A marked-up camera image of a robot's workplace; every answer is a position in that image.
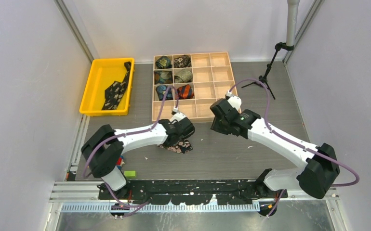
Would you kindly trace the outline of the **teal brown rolled tie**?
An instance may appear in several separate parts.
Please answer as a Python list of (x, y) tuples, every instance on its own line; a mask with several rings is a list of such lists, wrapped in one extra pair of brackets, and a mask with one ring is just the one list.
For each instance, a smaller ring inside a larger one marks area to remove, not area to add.
[(154, 84), (172, 84), (172, 71), (154, 71)]

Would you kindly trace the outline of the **olive paisley rolled tie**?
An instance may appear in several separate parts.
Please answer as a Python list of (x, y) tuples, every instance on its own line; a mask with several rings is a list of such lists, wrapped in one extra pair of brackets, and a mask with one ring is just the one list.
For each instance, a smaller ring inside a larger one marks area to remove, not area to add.
[(174, 83), (187, 83), (192, 80), (192, 77), (191, 69), (181, 69), (174, 74)]

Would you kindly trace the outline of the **dark green rolled tie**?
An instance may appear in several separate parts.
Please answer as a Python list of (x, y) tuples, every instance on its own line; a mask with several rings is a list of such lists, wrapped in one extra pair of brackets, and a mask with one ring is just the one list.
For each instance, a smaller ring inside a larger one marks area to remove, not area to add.
[(170, 69), (172, 68), (171, 59), (168, 56), (161, 56), (155, 61), (157, 69)]

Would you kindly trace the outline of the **dark brown floral rolled tie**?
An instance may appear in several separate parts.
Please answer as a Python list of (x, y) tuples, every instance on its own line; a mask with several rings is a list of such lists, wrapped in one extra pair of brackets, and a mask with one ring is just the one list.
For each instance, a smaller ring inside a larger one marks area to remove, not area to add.
[(174, 68), (187, 68), (191, 66), (192, 66), (191, 57), (189, 55), (184, 54), (184, 55), (175, 57), (173, 60)]

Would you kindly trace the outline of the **aluminium rail frame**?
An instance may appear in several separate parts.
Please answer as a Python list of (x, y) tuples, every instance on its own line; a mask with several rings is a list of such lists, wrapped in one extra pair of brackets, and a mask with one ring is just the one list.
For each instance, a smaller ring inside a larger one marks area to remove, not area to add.
[(130, 180), (110, 193), (100, 181), (57, 182), (50, 202), (59, 212), (135, 213), (260, 212), (275, 202), (314, 201), (302, 190), (271, 192), (254, 180)]

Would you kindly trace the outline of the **wooden compartment tray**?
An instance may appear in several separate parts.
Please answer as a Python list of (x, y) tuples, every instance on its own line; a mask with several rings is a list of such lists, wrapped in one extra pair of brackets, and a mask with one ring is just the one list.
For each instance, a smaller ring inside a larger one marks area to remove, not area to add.
[[(174, 68), (173, 60), (181, 55), (189, 55), (191, 57), (191, 67)], [(172, 62), (170, 69), (157, 69), (155, 61), (161, 56), (168, 56)], [(235, 84), (234, 73), (231, 67), (231, 62), (227, 52), (209, 52), (209, 53), (181, 53), (181, 54), (164, 54), (155, 55), (153, 59), (152, 72), (152, 121), (157, 119), (170, 118), (172, 110), (178, 109), (184, 113), (191, 121), (197, 123), (205, 123), (212, 121), (214, 115), (210, 110), (210, 106), (225, 97), (225, 94), (230, 91), (233, 95), (237, 95), (237, 89), (233, 88)], [(181, 69), (192, 70), (192, 80), (187, 83), (174, 83), (174, 74)], [(154, 71), (172, 71), (172, 84), (166, 85), (172, 90), (173, 100), (166, 100), (164, 96), (162, 101), (159, 101), (154, 84)], [(177, 95), (177, 88), (183, 85), (190, 84), (194, 90), (194, 98), (180, 100)]]

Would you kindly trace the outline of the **pink floral black tie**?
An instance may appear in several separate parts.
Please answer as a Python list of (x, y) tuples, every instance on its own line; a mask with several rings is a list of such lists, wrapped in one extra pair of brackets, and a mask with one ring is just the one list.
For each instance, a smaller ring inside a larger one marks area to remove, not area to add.
[(164, 146), (163, 144), (157, 145), (157, 146), (165, 150), (168, 150), (174, 153), (179, 153), (179, 154), (185, 154), (193, 150), (193, 147), (190, 141), (187, 139), (180, 140), (176, 145), (170, 146), (170, 147)]

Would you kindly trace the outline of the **yellow plastic bin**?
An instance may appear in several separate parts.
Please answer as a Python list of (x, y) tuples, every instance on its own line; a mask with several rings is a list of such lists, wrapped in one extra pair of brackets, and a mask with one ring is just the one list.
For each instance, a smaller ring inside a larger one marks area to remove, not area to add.
[[(130, 107), (135, 59), (104, 58), (92, 62), (79, 112), (87, 116), (126, 116)], [(114, 82), (123, 82), (129, 73), (127, 89), (115, 110), (103, 110), (105, 90)]]

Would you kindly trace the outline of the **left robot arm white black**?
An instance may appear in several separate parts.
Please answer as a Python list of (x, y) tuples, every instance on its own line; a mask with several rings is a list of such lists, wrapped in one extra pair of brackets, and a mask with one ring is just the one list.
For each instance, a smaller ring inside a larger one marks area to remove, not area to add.
[(113, 129), (110, 125), (101, 126), (81, 147), (81, 154), (95, 178), (102, 179), (117, 199), (124, 199), (129, 186), (123, 173), (117, 167), (121, 155), (150, 145), (172, 147), (187, 139), (195, 132), (195, 127), (187, 116), (175, 113), (170, 119), (132, 129)]

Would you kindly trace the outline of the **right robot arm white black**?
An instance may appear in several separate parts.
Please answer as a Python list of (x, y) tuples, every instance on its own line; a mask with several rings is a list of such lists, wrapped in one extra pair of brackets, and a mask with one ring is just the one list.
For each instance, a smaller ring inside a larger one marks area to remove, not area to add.
[(322, 199), (340, 173), (334, 149), (302, 141), (268, 124), (259, 114), (245, 109), (239, 112), (241, 99), (231, 96), (219, 99), (210, 106), (214, 114), (211, 129), (225, 134), (241, 136), (258, 142), (291, 161), (293, 169), (268, 168), (256, 179), (256, 191), (269, 197), (279, 190), (301, 189), (309, 196)]

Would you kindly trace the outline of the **green block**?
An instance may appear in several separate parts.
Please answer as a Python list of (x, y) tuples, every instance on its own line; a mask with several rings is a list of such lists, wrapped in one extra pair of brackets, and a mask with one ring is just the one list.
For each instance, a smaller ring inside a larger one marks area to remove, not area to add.
[(123, 174), (127, 178), (135, 178), (136, 175), (137, 175), (136, 171), (134, 171), (134, 170), (124, 171)]

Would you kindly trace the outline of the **red toy truck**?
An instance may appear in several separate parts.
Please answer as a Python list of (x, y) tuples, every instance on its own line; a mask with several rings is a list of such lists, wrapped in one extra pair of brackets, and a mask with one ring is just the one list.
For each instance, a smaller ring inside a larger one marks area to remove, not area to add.
[(124, 157), (121, 155), (116, 163), (116, 166), (119, 170), (121, 170), (122, 166), (125, 164)]

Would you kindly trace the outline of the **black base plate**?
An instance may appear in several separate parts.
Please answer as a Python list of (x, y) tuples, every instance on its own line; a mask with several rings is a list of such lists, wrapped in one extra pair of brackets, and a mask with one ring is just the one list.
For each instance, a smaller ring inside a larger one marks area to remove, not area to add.
[(105, 183), (97, 185), (100, 200), (128, 200), (131, 205), (206, 205), (215, 198), (218, 205), (248, 205), (258, 199), (275, 202), (287, 192), (272, 191), (254, 180), (130, 180), (110, 193)]

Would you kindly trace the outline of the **orange navy striped rolled tie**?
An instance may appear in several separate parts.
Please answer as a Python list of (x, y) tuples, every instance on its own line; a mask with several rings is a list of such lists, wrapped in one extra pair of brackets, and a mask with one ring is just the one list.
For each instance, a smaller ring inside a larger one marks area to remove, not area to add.
[(180, 100), (193, 99), (195, 96), (194, 90), (190, 84), (178, 87), (176, 92)]

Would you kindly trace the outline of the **black patterned tie in bin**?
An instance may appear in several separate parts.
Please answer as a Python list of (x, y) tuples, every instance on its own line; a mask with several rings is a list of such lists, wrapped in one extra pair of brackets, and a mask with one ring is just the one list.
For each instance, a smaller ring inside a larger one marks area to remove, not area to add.
[(125, 62), (124, 67), (126, 68), (126, 74), (121, 82), (114, 81), (106, 90), (105, 90), (105, 102), (102, 107), (102, 110), (117, 110), (125, 91), (128, 87), (130, 70), (132, 67), (131, 62)]

